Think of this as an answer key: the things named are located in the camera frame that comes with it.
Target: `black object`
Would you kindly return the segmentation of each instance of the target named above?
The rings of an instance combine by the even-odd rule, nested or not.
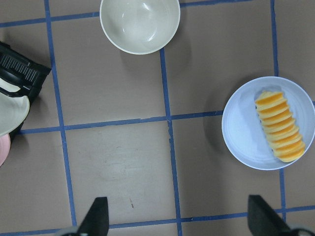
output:
[[[107,197],[95,198],[76,233],[63,236],[106,236],[109,230]]]
[[[9,97],[27,96],[32,105],[50,71],[50,68],[35,63],[0,41],[0,78],[20,88],[17,92],[10,92],[0,87],[0,93]],[[11,141],[21,130],[23,123],[9,133]]]
[[[291,230],[260,195],[249,196],[247,219],[253,236],[315,236],[305,229]]]

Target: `floor tile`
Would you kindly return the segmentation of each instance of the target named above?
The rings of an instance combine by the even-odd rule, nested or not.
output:
[[[187,222],[182,224],[183,236],[251,236],[247,218]]]
[[[165,47],[173,115],[223,110],[245,82],[273,75],[270,1],[181,8]]]
[[[71,225],[59,132],[16,136],[0,179],[0,233]]]
[[[284,170],[285,200],[287,207],[315,205],[315,145],[300,160]]]
[[[59,126],[53,76],[50,73],[33,102],[22,129],[46,128]]]
[[[43,0],[1,0],[0,23],[45,18]]]
[[[109,229],[108,236],[177,236],[176,224]]]
[[[50,0],[51,16],[98,12],[101,0]]]
[[[164,116],[159,53],[113,46],[97,17],[53,23],[65,124]]]
[[[108,197],[110,224],[176,217],[165,121],[70,130],[66,136],[78,222],[102,196]]]
[[[259,171],[234,158],[225,146],[221,116],[173,121],[182,217],[247,211],[249,194],[281,208],[278,171]]]
[[[304,228],[315,232],[315,210],[296,211],[286,214],[286,222],[293,228]]]
[[[277,0],[279,75],[297,82],[315,99],[315,15],[312,0]]]

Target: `blue tape line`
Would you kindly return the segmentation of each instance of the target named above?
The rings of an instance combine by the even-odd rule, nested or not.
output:
[[[138,123],[156,122],[156,121],[164,121],[164,120],[166,120],[166,117],[152,117],[152,118],[145,118],[145,119],[125,119],[125,120],[114,120],[114,121],[105,121],[105,122],[97,122],[97,123],[66,125],[64,129],[65,130],[87,129],[87,128],[95,128],[95,127],[105,127],[105,126],[110,126],[110,125],[138,124]]]
[[[279,170],[279,179],[280,179],[280,195],[281,195],[281,208],[286,208],[285,203],[285,183],[284,183],[284,169]],[[285,211],[282,213],[282,219],[286,221],[286,213]]]
[[[47,127],[47,128],[35,128],[35,129],[21,129],[18,134],[36,134],[60,131],[60,127]]]
[[[61,129],[60,132],[61,132],[61,139],[62,139],[62,146],[63,146],[63,159],[64,159],[65,175],[66,175],[66,181],[67,181],[67,187],[68,187],[71,220],[72,220],[72,225],[76,226],[77,222],[76,222],[76,217],[75,217],[72,183],[71,183],[71,175],[70,175],[70,166],[69,166],[69,159],[68,159],[68,150],[67,150],[66,136],[65,136],[65,130],[64,130],[64,123],[63,123],[63,111],[62,111],[62,107],[61,107],[61,99],[60,99],[60,92],[59,92],[59,85],[58,85],[55,52],[54,52],[54,44],[53,44],[52,29],[51,29],[49,0],[44,0],[44,3],[45,3],[45,13],[46,13],[46,24],[47,24],[47,35],[48,35],[50,60],[51,60],[51,66],[52,66],[52,74],[53,74],[53,82],[54,82],[54,89],[55,89],[55,97],[56,97],[59,125],[60,125],[60,129]]]
[[[212,116],[222,116],[222,115],[223,115],[223,111],[200,112],[200,113],[173,115],[172,120],[174,120],[174,119],[200,118],[200,117],[212,117]]]
[[[274,74],[275,76],[279,76],[275,0],[270,0],[270,10],[271,10],[272,47],[273,47],[273,57],[274,57]]]
[[[247,217],[247,212],[224,214],[224,215],[189,217],[189,218],[183,218],[182,222],[224,220],[224,219],[232,219],[232,218],[240,218],[240,217]]]
[[[114,224],[114,225],[110,225],[109,228],[110,228],[110,229],[130,228],[130,227],[148,226],[148,225],[174,224],[174,223],[176,223],[176,222],[177,222],[176,219],[153,220],[153,221],[144,221],[144,222]]]
[[[173,136],[173,122],[172,122],[169,97],[168,97],[164,48],[160,49],[159,55],[160,55],[162,84],[163,84],[163,93],[164,93],[165,114],[166,114],[166,119],[167,119],[167,124],[168,124],[168,133],[169,133],[169,144],[170,144],[174,198],[175,198],[175,211],[176,211],[176,219],[177,219],[177,232],[178,232],[178,236],[181,236],[182,235],[181,210],[180,210],[178,180],[177,180],[177,170],[176,170],[176,158],[175,158],[175,147],[174,147],[174,136]]]
[[[286,209],[274,209],[274,211],[276,212],[276,213],[286,213],[286,211],[285,211]]]
[[[205,5],[215,5],[219,3],[232,3],[232,2],[243,2],[243,1],[252,1],[252,0],[206,0],[206,1],[195,1],[195,2],[183,2],[183,3],[180,3],[180,7],[205,6]]]
[[[46,21],[46,18],[38,18],[38,19],[23,20],[23,21],[5,22],[5,23],[0,23],[0,28],[39,24],[39,23],[44,23],[45,21]]]
[[[52,230],[36,230],[36,231],[25,231],[25,232],[14,232],[14,233],[0,233],[0,236],[25,236],[25,235],[43,235],[43,234],[54,234],[60,229]]]
[[[90,17],[98,17],[99,12],[89,12],[82,14],[74,14],[74,15],[65,15],[65,16],[54,16],[51,17],[51,21],[66,21],[66,20],[74,20],[74,19],[84,19]]]
[[[315,210],[315,206],[298,206],[287,208],[286,212],[296,212],[296,211],[305,211],[305,210]]]

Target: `bread roll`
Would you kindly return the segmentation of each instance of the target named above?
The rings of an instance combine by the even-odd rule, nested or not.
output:
[[[283,93],[264,91],[255,104],[274,156],[283,162],[301,157],[305,151],[305,143]]]

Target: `bowl rim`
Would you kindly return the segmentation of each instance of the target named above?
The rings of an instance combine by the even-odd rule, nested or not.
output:
[[[124,49],[122,48],[121,46],[119,46],[118,44],[116,44],[110,37],[109,35],[107,34],[106,32],[106,29],[104,27],[104,24],[103,24],[103,21],[102,21],[102,6],[103,6],[103,3],[105,1],[108,1],[108,0],[102,0],[101,3],[100,3],[100,8],[99,8],[99,19],[100,19],[100,24],[102,26],[102,29],[103,29],[103,32],[105,33],[106,37],[108,38],[108,40],[113,44],[115,45],[117,48],[119,48],[120,50],[126,52],[126,53],[130,53],[130,54],[134,54],[134,55],[146,55],[146,54],[150,54],[150,53],[154,53],[160,49],[162,49],[163,47],[165,47],[171,40],[172,38],[174,37],[175,33],[177,32],[177,29],[179,27],[179,22],[180,22],[180,19],[181,19],[181,7],[180,7],[180,4],[179,4],[179,1],[178,0],[172,0],[174,1],[176,4],[177,4],[177,9],[178,9],[178,18],[177,18],[177,23],[176,23],[176,27],[173,31],[173,33],[171,34],[171,36],[169,37],[168,40],[166,40],[166,42],[150,51],[146,51],[146,52],[133,52],[133,51],[129,51],[127,49]]]

